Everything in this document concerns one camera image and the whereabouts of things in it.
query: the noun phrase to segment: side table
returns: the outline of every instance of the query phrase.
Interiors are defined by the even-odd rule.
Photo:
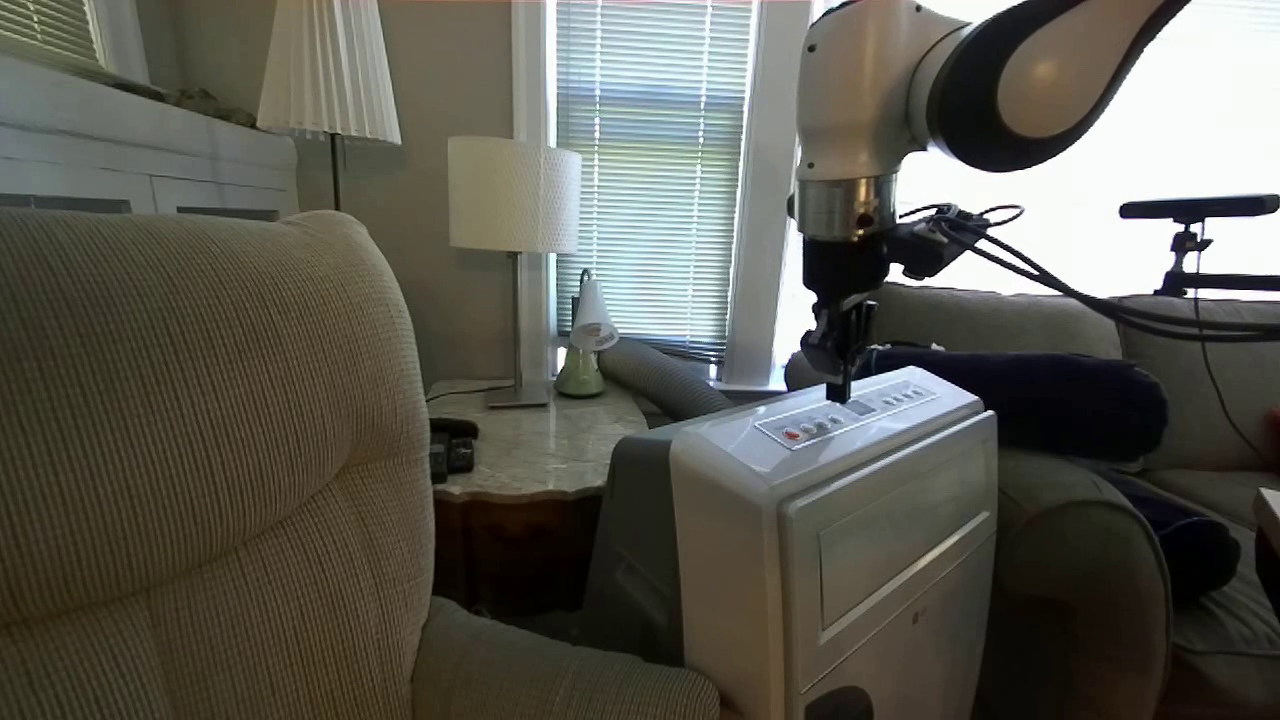
[[[494,412],[483,389],[431,386],[431,417],[482,430],[476,468],[437,486],[437,591],[502,620],[574,613],[614,447],[643,430],[643,412],[623,389]]]

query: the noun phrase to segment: beige armchair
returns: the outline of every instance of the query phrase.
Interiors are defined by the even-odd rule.
[[[336,211],[0,218],[0,716],[716,716],[431,602],[400,290]]]

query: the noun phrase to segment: black cushion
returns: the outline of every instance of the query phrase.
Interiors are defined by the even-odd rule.
[[[1239,539],[1230,526],[1132,479],[1121,468],[1091,463],[1091,472],[1121,489],[1121,497],[1127,497],[1127,506],[1154,526],[1169,564],[1171,605],[1194,605],[1235,578]]]
[[[1269,591],[1269,602],[1272,602],[1272,613],[1280,617],[1280,551],[1275,551],[1275,546],[1263,536],[1263,534],[1255,534],[1255,581],[1263,586],[1263,591]]]
[[[859,374],[905,366],[981,396],[997,412],[1001,443],[1009,447],[1142,459],[1169,423],[1160,386],[1124,362],[872,350]]]

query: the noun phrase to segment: white appliance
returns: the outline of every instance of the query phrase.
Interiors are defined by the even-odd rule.
[[[997,417],[920,367],[623,439],[582,641],[702,667],[745,720],[974,716]]]

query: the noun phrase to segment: robotic arm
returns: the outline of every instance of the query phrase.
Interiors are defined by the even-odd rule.
[[[809,29],[801,61],[805,357],[849,393],[890,264],[933,276],[952,256],[896,225],[909,154],[944,148],[1018,174],[1074,148],[1110,108],[1150,42],[1187,0],[1024,0],[961,24],[915,0],[849,0]]]

